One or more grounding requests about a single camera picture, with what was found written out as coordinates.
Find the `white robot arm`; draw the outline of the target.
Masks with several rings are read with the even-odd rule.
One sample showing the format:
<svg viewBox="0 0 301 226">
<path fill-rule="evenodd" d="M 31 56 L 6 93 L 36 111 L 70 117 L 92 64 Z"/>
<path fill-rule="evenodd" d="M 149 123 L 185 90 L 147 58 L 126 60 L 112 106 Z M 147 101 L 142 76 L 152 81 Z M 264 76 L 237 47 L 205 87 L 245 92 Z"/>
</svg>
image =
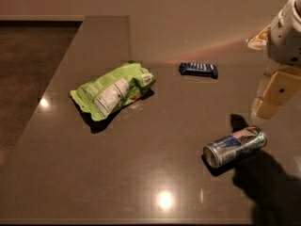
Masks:
<svg viewBox="0 0 301 226">
<path fill-rule="evenodd" d="M 253 119 L 267 121 L 301 89 L 301 0 L 288 0 L 247 47 L 270 59 L 251 106 Z"/>
</svg>

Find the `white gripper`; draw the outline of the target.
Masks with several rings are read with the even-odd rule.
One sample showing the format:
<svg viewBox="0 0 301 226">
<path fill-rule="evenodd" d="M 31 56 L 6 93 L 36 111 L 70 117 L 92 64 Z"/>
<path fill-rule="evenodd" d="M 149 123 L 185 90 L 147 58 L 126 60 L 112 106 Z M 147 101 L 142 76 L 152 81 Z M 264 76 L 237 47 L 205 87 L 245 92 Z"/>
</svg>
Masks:
<svg viewBox="0 0 301 226">
<path fill-rule="evenodd" d="M 246 45 L 256 51 L 267 48 L 271 59 L 285 64 L 264 73 L 251 106 L 253 117 L 269 120 L 301 89 L 301 0 L 288 0 L 272 23 Z"/>
</svg>

